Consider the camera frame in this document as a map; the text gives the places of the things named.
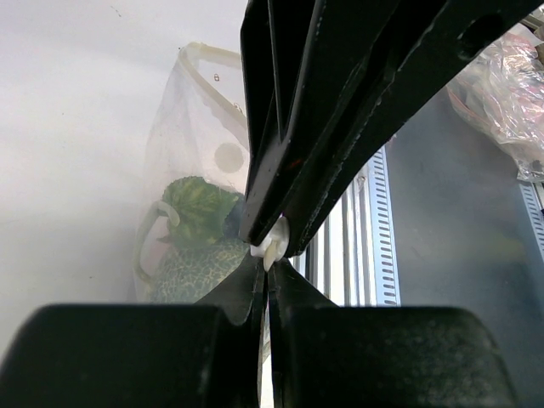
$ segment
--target white table surface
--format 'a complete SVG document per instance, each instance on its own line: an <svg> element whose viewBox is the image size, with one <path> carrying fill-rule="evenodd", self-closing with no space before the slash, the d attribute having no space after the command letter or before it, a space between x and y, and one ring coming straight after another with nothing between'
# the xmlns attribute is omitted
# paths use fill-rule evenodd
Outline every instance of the white table surface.
<svg viewBox="0 0 544 408"><path fill-rule="evenodd" d="M0 13L0 354L47 303L135 300L148 132L180 47L239 50L246 1L7 0Z"/></svg>

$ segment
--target plastic wrapping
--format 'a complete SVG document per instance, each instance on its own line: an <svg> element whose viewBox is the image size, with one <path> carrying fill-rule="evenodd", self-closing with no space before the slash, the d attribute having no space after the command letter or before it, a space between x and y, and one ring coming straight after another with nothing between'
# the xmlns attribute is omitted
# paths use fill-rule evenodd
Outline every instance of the plastic wrapping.
<svg viewBox="0 0 544 408"><path fill-rule="evenodd" d="M531 15L544 22L544 5L538 6L538 8L531 13Z"/></svg>
<svg viewBox="0 0 544 408"><path fill-rule="evenodd" d="M249 166L239 54L183 48L146 150L133 268L139 300L193 303L232 272Z"/></svg>
<svg viewBox="0 0 544 408"><path fill-rule="evenodd" d="M544 181L544 66L538 42L514 27L447 85L456 112L490 135L515 160L518 178L530 182Z"/></svg>

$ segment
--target gray surface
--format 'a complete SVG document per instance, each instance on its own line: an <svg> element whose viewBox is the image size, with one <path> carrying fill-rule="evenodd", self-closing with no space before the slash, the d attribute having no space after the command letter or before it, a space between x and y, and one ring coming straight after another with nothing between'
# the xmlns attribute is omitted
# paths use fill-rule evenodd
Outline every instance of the gray surface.
<svg viewBox="0 0 544 408"><path fill-rule="evenodd" d="M387 146L403 306L452 305L491 330L524 406L544 406L544 265L512 160L442 91Z"/></svg>

